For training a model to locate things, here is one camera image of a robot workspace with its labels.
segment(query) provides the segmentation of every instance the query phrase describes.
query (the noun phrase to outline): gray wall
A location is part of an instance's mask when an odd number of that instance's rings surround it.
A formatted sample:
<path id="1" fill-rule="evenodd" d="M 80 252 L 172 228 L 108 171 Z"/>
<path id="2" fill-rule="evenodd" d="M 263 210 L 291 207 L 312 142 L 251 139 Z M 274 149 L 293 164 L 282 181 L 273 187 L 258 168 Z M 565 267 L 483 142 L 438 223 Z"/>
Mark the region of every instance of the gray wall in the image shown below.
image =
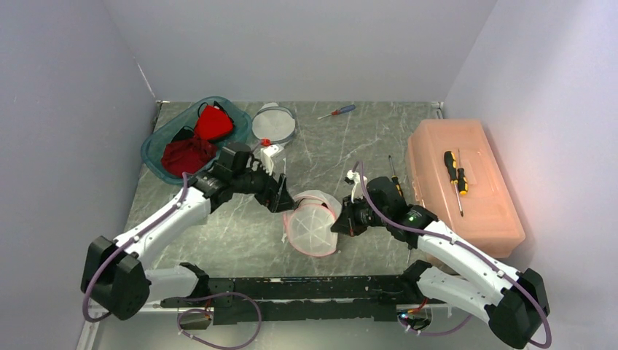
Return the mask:
<path id="1" fill-rule="evenodd" d="M 0 349 L 74 349 L 88 244 L 123 228 L 155 113 L 100 0 L 0 4 Z"/>
<path id="2" fill-rule="evenodd" d="M 104 1 L 171 101 L 443 101 L 496 3 Z"/>
<path id="3" fill-rule="evenodd" d="M 487 127 L 528 234 L 511 261 L 545 278 L 556 349 L 618 346 L 617 16 L 499 0 L 446 99 Z"/>

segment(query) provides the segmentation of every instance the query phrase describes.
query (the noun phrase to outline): orange plastic box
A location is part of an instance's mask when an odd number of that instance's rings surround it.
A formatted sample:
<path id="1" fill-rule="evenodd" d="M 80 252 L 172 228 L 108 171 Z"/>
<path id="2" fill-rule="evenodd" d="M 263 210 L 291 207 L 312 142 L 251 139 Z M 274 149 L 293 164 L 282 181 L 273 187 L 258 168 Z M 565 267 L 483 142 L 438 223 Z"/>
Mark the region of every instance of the orange plastic box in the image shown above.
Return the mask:
<path id="1" fill-rule="evenodd" d="M 463 217 L 444 164 L 446 151 L 453 151 L 468 179 L 469 191 L 461 196 Z M 407 140 L 406 163 L 416 201 L 486 254 L 508 257 L 524 240 L 480 121 L 424 120 Z"/>

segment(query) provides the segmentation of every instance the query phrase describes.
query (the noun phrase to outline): white clip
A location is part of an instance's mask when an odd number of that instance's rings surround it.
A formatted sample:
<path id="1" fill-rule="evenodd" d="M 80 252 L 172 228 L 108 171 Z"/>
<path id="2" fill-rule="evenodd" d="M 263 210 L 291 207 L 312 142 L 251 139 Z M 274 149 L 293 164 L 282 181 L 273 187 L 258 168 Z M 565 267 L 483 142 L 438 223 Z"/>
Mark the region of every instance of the white clip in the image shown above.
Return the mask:
<path id="1" fill-rule="evenodd" d="M 351 201 L 354 203 L 355 198 L 363 198 L 363 189 L 361 188 L 361 174 L 358 172 L 348 170 L 348 174 L 345 176 L 347 179 L 354 181 L 354 186 L 352 186 L 352 194 Z M 365 184 L 367 183 L 367 178 L 363 176 L 363 180 Z"/>

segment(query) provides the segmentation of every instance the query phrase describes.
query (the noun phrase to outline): red fabric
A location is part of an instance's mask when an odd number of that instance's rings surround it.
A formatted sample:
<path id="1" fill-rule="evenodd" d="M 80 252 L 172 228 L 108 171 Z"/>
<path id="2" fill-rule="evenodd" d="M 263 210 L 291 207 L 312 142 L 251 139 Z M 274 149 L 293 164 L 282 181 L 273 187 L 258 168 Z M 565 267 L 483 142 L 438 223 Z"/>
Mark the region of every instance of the red fabric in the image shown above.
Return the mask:
<path id="1" fill-rule="evenodd" d="M 229 135 L 234 123 L 221 109 L 206 106 L 195 125 L 195 134 L 203 140 L 214 142 Z"/>
<path id="2" fill-rule="evenodd" d="M 216 150 L 214 144 L 198 137 L 171 142 L 165 146 L 161 165 L 177 177 L 184 171 L 194 174 L 214 158 Z"/>

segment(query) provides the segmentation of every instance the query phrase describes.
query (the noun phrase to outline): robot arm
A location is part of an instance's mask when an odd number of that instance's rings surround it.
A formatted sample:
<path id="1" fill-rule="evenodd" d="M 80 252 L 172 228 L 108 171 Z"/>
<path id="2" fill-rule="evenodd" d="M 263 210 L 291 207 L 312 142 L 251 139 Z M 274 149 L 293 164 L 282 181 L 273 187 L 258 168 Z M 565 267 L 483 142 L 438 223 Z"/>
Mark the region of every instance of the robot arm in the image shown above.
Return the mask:
<path id="1" fill-rule="evenodd" d="M 234 193 L 254 194 L 271 212 L 290 210 L 294 206 L 286 189 L 285 175 L 275 180 L 260 161 L 253 159 L 247 145 L 230 143 L 223 148 L 213 168 L 195 174 L 187 189 L 181 190 L 140 225 L 113 241 L 103 236 L 95 239 L 88 248 L 82 291 L 87 293 L 90 288 L 90 297 L 122 320 L 132 317 L 150 301 L 209 295 L 209 277 L 194 265 L 182 263 L 162 270 L 149 268 L 167 245 L 189 226 L 206 219 Z M 137 236 L 142 231 L 146 231 L 145 234 Z M 107 261 L 113 254 L 117 256 Z M 100 273 L 98 279 L 95 278 L 97 273 Z"/>
<path id="2" fill-rule="evenodd" d="M 364 179 L 353 171 L 348 174 L 350 183 Z M 352 195 L 343 199 L 333 232 L 359 236 L 369 226 L 385 227 L 395 239 L 435 256 L 465 278 L 417 261 L 399 277 L 409 300 L 431 298 L 461 308 L 488 323 L 494 334 L 517 349 L 531 341 L 541 317 L 525 293 L 542 308 L 541 313 L 549 314 L 539 274 L 531 269 L 521 273 L 467 244 L 427 209 L 408 205 L 386 177 L 360 188 L 364 196 L 356 186 Z M 234 193 L 254 194 L 271 212 L 294 208 L 285 176 L 275 180 L 253 159 L 249 147 L 232 143 L 222 150 L 212 169 L 195 174 L 186 192 L 179 192 L 138 227 L 113 241 L 102 236 L 94 240 L 87 253 L 82 291 L 88 295 L 90 290 L 94 301 L 121 320 L 132 317 L 149 301 L 211 295 L 208 274 L 194 265 L 184 262 L 170 269 L 149 268 L 179 234 L 205 219 Z M 147 232 L 137 236 L 142 230 Z"/>
<path id="3" fill-rule="evenodd" d="M 348 175 L 347 182 L 360 178 L 358 173 Z M 408 294 L 442 300 L 467 311 L 517 349 L 531 341 L 541 324 L 548 329 L 547 294 L 537 272 L 521 273 L 468 244 L 435 214 L 422 206 L 407 205 L 384 176 L 370 181 L 364 194 L 371 203 L 367 198 L 352 201 L 354 193 L 343 199 L 333 232 L 358 236 L 369 226 L 386 227 L 395 239 L 435 256 L 464 278 L 417 261 L 402 274 Z"/>

